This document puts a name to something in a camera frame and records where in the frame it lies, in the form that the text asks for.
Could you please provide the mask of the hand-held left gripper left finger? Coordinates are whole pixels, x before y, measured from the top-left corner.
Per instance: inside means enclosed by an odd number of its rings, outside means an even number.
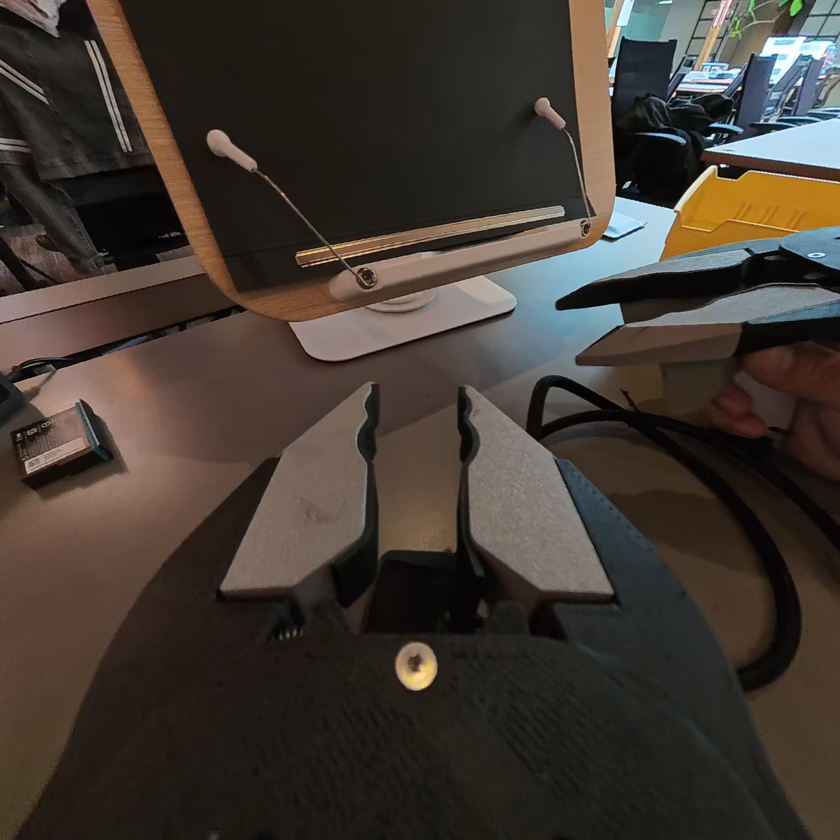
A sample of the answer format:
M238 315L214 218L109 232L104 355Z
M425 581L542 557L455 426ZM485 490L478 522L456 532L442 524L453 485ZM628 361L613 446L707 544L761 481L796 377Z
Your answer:
M220 584L227 600L356 603L375 579L380 387L368 382L282 451Z

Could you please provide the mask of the person's right hand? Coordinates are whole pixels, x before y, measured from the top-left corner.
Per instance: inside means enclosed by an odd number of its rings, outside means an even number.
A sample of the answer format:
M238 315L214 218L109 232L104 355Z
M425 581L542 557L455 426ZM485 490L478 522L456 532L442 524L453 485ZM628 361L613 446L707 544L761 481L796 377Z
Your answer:
M816 475L839 481L838 343L794 343L745 354L741 371L794 398L784 452ZM705 416L713 427L743 438L760 438L768 429L751 395L734 381L718 391Z

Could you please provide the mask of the wooden book stand white base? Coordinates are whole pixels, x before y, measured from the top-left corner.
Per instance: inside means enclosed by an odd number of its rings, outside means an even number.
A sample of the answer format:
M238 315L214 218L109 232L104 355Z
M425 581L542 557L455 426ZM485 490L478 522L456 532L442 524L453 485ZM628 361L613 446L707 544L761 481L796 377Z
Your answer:
M343 362L507 315L614 206L602 2L88 2L213 284Z

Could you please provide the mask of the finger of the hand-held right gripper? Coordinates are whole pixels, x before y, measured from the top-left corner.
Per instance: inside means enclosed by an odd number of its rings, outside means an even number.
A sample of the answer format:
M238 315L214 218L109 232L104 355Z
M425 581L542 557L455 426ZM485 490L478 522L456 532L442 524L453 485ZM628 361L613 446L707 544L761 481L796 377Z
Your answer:
M628 322L575 359L580 366L656 365L669 410L687 417L734 381L768 427L789 427L795 399L742 370L741 357L807 341L838 340L839 296L809 285L771 284L720 297L685 311Z
M593 281L555 307L572 312L617 306L623 323L686 312L746 288L760 257L757 248L725 248L665 259Z

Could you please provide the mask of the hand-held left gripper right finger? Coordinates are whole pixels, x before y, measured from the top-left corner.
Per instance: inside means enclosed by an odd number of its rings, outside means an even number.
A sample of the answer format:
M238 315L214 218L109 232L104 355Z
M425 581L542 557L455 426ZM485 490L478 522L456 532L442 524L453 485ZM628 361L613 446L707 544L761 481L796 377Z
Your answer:
M527 614L562 602L605 604L615 592L548 449L471 386L458 391L462 521L493 602Z

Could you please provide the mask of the black adapter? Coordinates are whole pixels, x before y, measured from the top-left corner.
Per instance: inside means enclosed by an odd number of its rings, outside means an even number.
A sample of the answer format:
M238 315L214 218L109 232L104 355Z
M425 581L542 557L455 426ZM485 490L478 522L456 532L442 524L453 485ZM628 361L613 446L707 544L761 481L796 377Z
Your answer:
M391 550L381 558L364 630L368 634L473 634L486 576L470 553Z

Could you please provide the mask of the yellow plastic bin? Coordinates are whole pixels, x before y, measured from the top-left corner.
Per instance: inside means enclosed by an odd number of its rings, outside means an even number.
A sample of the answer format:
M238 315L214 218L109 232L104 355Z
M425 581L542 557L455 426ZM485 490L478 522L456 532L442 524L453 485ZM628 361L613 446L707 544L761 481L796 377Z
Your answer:
M835 227L839 183L760 171L729 179L713 165L678 200L675 213L661 259Z

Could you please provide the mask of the grey office desk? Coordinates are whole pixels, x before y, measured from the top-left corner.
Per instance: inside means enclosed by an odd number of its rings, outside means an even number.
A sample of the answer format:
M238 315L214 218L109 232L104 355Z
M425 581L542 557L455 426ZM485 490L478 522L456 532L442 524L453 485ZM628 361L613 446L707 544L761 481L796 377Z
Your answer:
M839 181L839 119L774 130L710 147L701 160L747 172Z

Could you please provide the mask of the group of black office chairs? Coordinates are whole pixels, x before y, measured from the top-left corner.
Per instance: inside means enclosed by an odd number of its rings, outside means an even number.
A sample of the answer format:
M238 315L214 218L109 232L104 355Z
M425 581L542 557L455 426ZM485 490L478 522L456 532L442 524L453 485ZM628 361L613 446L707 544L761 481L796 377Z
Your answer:
M704 172L708 148L742 132L729 121L730 97L667 97L675 52L675 40L625 38L611 96L616 196L661 207L674 207Z

